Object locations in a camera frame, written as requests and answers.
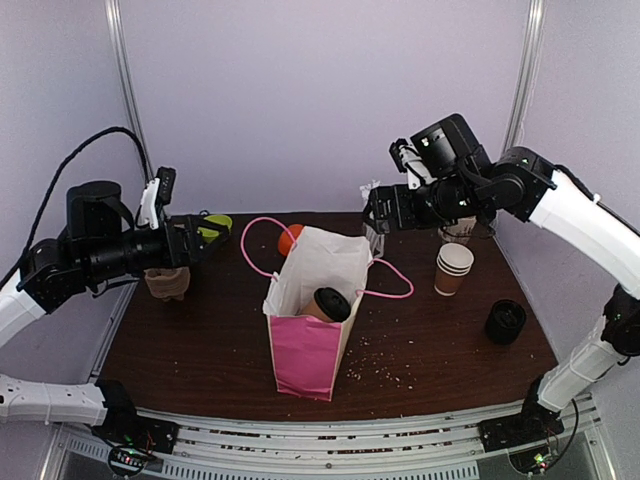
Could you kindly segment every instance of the black cable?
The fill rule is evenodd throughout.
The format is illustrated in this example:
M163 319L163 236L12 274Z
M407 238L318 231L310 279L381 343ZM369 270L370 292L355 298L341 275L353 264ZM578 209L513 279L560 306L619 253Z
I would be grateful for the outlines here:
M551 470L553 467L555 467L558 464L560 460L562 460L562 457L564 457L564 454L567 453L567 450L569 450L569 447L571 446L571 443L573 442L573 439L575 438L576 433L578 432L578 424L580 423L580 412L578 411L578 404L576 403L576 401L574 399L571 399L571 402L573 403L573 410L576 412L576 423L573 426L573 432L571 432L569 441L564 446L564 450L562 450L562 453L558 455L558 457L553 461L551 465L545 468L545 471Z
M145 177L145 185L147 183L149 183L149 181L151 180L151 174L149 172L149 164L147 162L147 157L144 153L144 148L142 147L142 143L140 143L140 140L138 139L138 137L136 137L136 134L133 133L131 130L125 128L125 127L109 127L105 130L102 130L101 132L96 133L95 135L89 137L88 139L86 139L84 142L82 142L73 152L71 152L71 154L65 158L62 163L58 166L58 169L56 170L56 173L53 175L53 178L51 179L51 183L49 184L49 187L47 188L47 191L44 195L44 199L42 200L42 203L40 204L40 208L38 208L38 212L36 213L36 217L33 221L33 224L31 225L31 230L29 231L29 237L27 238L27 243L24 246L24 249L22 250L22 253L20 254L20 257L18 257L18 260L16 261L16 263L11 267L11 269L9 269L9 271L7 272L7 274L2 278L2 280L0 280L0 289L2 289L7 282L11 279L11 277L13 276L14 273L16 273L16 271L18 271L18 268L20 268L20 265L22 264L22 262L27 258L27 255L29 254L29 250L31 249L31 246L33 244L33 239L36 236L36 231L38 230L38 225L40 225L40 220L42 219L42 215L44 213L44 209L47 207L47 203L49 202L49 199L51 198L51 194L53 193L53 189L56 186L56 183L58 182L58 180L60 179L60 176L62 175L62 171L65 169L65 167L67 165L69 165L69 163L71 163L71 161L85 148L87 148L89 145L91 145L93 142L95 142L96 140L107 136L111 133L124 133L125 135L127 135L132 141L133 143L136 145L136 148L138 149L138 155L140 156L140 163L142 164L142 171L144 173L144 177Z

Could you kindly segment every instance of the white robotic arm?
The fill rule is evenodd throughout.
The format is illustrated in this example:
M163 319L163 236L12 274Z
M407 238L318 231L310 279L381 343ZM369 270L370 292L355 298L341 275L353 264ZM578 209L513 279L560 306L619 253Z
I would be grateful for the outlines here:
M67 225L58 238L32 247L42 212L63 168L87 145L116 132L134 141L149 177L140 142L123 127L99 132L64 160L47 190L23 254L0 281L0 348L73 295L87 289L100 295L101 285L104 292L131 281L109 284L109 280L123 275L141 277L149 268L190 266L229 238L227 227L208 222L203 215L165 215L163 208L171 201L176 173L161 167L155 178L148 178L135 220L120 201L118 184L89 182L67 192ZM129 227L126 230L123 220ZM206 243L201 228L216 230L219 235ZM103 439L134 448L137 441L147 445L151 436L154 449L164 452L173 448L177 430L171 422L138 416L119 382L100 379L95 384L56 385L0 374L0 423L15 420L84 423Z
M529 149L511 148L491 163L458 114L418 132L411 142L400 139L390 149L408 185L378 187L369 196L364 220L377 232L442 227L474 215L488 225L504 209L560 236L619 282L589 335L532 384L522 413L480 425L487 451L546 438L550 426L558 433L559 412L577 394L616 363L640 355L640 234L568 169ZM413 178L422 170L414 157L429 172L418 188Z

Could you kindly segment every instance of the dark brown tabletop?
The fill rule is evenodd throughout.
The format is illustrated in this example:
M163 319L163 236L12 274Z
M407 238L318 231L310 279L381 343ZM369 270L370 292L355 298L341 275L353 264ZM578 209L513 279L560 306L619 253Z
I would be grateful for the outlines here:
M239 239L254 215L235 215L230 241L192 267L184 301L164 303L141 282L109 352L103 376L120 380L139 407L247 420L337 421L450 412L521 399L555 358L507 262L491 239L473 238L475 263L458 293L433 290L440 239L435 231L388 236L385 258L414 283L407 300L365 296L332 402L276 392L262 302L269 280L245 263ZM360 214L273 215L346 234L361 234ZM247 247L255 263L279 271L280 231L261 223ZM370 288L402 293L382 265ZM484 333L491 305L522 304L527 323L511 346Z

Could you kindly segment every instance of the brown paper cup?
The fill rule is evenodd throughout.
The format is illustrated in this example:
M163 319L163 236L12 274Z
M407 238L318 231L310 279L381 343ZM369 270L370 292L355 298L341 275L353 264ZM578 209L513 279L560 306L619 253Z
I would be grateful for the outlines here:
M468 248L458 244L443 245L436 260L435 291L445 297L455 295L471 270L473 260L473 253Z
M445 297L455 295L460 288L460 285L462 285L464 277L467 276L467 273L453 275L442 270L442 267L438 264L436 268L436 280L433 284L433 288L436 292Z

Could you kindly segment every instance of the pink paper bag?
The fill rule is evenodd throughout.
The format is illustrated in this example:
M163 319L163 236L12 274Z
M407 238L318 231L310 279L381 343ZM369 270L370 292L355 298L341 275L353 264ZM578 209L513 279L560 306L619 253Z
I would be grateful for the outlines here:
M244 248L246 234L257 222L278 224L291 236L294 245L281 272L269 274L258 269ZM242 233L241 249L249 265L271 279L263 312L267 317L273 371L278 391L300 397L331 401L340 362L364 294L391 299L413 294L411 282L385 260L373 260L365 237L346 237L306 226L298 239L279 221L260 217ZM367 272L373 262L390 267L410 287L404 295L388 295L365 290ZM351 305L342 323L325 323L298 312L318 288L331 287Z

